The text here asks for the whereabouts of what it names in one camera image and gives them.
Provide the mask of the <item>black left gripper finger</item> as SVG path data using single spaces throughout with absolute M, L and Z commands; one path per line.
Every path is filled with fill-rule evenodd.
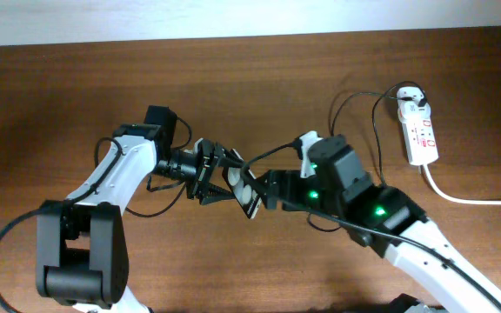
M 213 150 L 213 165 L 222 168 L 242 168 L 244 160 L 236 150 L 228 150 L 222 144 L 216 143 Z
M 221 188 L 213 183 L 203 185 L 198 193 L 198 200 L 200 205 L 208 205 L 216 202 L 234 199 L 234 194 Z

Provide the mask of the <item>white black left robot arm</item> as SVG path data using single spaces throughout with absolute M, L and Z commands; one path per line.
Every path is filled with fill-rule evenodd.
M 87 180 L 64 200 L 46 201 L 37 217 L 36 287 L 42 297 L 82 312 L 148 312 L 128 286 L 123 214 L 151 173 L 185 183 L 190 198 L 207 191 L 217 167 L 239 167 L 239 155 L 201 140 L 194 150 L 171 148 L 173 124 L 123 124 Z

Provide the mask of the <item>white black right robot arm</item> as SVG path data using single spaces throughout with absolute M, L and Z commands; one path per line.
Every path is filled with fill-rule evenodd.
M 403 191 L 376 185 L 341 135 L 311 131 L 291 142 L 300 170 L 260 177 L 238 156 L 223 171 L 241 206 L 302 211 L 337 223 L 350 238 L 412 277 L 450 312 L 501 312 L 501 290 L 471 265 Z

